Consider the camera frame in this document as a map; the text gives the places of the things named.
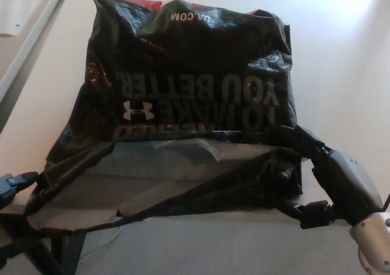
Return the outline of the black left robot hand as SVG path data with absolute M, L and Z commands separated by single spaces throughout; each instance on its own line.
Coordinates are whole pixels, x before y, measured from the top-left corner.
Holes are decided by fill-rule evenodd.
M 13 176 L 1 176 L 1 209 L 7 207 L 16 197 L 16 194 L 25 190 L 37 181 L 38 173 L 31 171 Z

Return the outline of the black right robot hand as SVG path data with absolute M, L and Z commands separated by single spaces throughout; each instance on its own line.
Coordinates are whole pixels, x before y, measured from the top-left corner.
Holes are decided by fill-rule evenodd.
M 328 147 L 301 126 L 274 125 L 264 132 L 274 145 L 290 148 L 311 160 L 315 179 L 332 201 L 332 204 L 323 200 L 301 205 L 287 199 L 277 200 L 274 208 L 298 220 L 302 229 L 328 226 L 336 220 L 355 226 L 371 214 L 385 211 L 376 186 L 355 158 Z

